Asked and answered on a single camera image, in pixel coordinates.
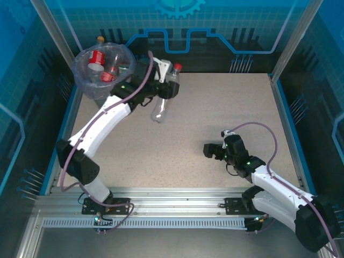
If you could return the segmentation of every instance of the red bottle cap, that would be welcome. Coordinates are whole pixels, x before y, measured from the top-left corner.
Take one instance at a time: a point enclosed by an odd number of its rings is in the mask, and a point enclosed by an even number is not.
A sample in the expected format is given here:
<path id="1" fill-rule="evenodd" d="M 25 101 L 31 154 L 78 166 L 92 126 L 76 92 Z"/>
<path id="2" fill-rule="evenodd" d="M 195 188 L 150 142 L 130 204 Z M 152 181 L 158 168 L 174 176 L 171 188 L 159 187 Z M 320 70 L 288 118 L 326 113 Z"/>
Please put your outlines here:
<path id="1" fill-rule="evenodd" d="M 180 64 L 180 63 L 175 63 L 174 64 L 174 66 L 173 66 L 173 68 L 175 69 L 175 70 L 182 70 L 182 65 Z"/>

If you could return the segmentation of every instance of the perforated metal strip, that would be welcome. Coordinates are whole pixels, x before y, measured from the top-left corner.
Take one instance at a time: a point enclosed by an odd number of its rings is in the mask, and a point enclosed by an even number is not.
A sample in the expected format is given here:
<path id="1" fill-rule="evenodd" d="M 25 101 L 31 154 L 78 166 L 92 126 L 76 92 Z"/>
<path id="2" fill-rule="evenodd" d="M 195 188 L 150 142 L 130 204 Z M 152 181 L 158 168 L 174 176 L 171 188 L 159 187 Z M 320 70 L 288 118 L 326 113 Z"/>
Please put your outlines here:
<path id="1" fill-rule="evenodd" d="M 122 218 L 112 218 L 113 223 L 102 221 L 95 225 L 94 218 L 45 218 L 43 227 L 49 228 L 112 228 Z M 244 218 L 129 218 L 121 228 L 221 228 L 245 230 Z"/>

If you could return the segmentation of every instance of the bottle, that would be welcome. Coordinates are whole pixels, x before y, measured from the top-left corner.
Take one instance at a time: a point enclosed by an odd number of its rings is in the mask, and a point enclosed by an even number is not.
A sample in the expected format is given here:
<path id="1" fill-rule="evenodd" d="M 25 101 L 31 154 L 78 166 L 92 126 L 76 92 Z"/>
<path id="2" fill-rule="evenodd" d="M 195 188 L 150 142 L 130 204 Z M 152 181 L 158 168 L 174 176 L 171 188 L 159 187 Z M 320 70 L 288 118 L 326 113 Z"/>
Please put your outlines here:
<path id="1" fill-rule="evenodd" d="M 89 78 L 92 82 L 99 82 L 101 74 L 104 70 L 105 53 L 99 50 L 103 43 L 104 38 L 102 36 L 99 36 L 97 38 L 95 49 L 90 53 L 87 69 Z"/>
<path id="2" fill-rule="evenodd" d="M 105 70 L 102 72 L 102 82 L 112 82 L 119 75 L 119 66 L 122 64 L 125 52 L 121 48 L 116 48 L 116 52 L 110 57 L 110 62 L 106 63 Z"/>
<path id="3" fill-rule="evenodd" d="M 166 82 L 176 82 L 179 84 L 179 73 L 182 70 L 182 65 L 179 63 L 176 63 L 173 66 L 173 70 L 171 73 L 166 74 L 165 81 Z M 151 120 L 157 123 L 162 123 L 166 119 L 167 110 L 171 104 L 172 99 L 164 99 L 158 97 L 155 108 L 150 115 Z"/>

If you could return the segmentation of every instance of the clear plastic bottle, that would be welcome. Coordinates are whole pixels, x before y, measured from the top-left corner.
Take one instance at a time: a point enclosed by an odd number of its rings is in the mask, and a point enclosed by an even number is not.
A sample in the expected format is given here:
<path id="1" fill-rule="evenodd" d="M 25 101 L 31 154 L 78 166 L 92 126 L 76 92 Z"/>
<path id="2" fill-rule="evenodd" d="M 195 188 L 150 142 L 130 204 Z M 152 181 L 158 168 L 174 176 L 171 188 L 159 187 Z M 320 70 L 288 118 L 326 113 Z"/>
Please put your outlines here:
<path id="1" fill-rule="evenodd" d="M 176 63 L 173 66 L 173 70 L 171 73 L 166 74 L 165 80 L 166 82 L 176 82 L 179 84 L 179 73 L 182 70 L 182 65 Z M 150 115 L 151 120 L 157 123 L 162 123 L 166 119 L 167 111 L 172 102 L 172 99 L 164 99 L 158 97 L 155 108 Z"/>
<path id="2" fill-rule="evenodd" d="M 119 66 L 124 61 L 125 53 L 120 48 L 106 62 L 105 70 L 102 72 L 102 82 L 112 82 L 119 75 Z"/>
<path id="3" fill-rule="evenodd" d="M 105 53 L 99 50 L 103 43 L 104 38 L 99 36 L 97 38 L 95 50 L 90 53 L 87 69 L 89 78 L 92 82 L 99 82 L 101 80 L 102 72 L 104 71 Z"/>

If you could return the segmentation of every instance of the metal pole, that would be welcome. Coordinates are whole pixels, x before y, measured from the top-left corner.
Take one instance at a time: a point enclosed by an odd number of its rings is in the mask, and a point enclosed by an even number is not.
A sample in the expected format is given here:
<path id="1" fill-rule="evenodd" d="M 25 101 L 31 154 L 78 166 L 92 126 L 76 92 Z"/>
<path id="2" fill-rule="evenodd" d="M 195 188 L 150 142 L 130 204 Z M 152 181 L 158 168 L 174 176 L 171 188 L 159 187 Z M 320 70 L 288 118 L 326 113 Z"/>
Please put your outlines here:
<path id="1" fill-rule="evenodd" d="M 50 36 L 53 38 L 56 46 L 58 47 L 60 53 L 65 59 L 67 65 L 71 67 L 71 63 L 74 60 L 74 55 L 72 54 L 66 39 L 64 38 L 60 28 L 58 27 L 52 13 L 47 7 L 44 1 L 30 0 L 33 7 L 36 9 L 38 16 L 41 18 L 45 27 L 47 28 Z"/>
<path id="2" fill-rule="evenodd" d="M 289 62 L 291 56 L 293 55 L 296 47 L 304 36 L 307 28 L 309 27 L 314 16 L 317 14 L 319 7 L 321 6 L 323 0 L 311 0 L 306 7 L 304 13 L 302 14 L 300 21 L 295 27 L 293 34 L 291 35 L 286 47 L 278 59 L 276 66 L 272 72 L 273 83 L 277 82 L 278 78 L 282 74 L 286 64 Z"/>

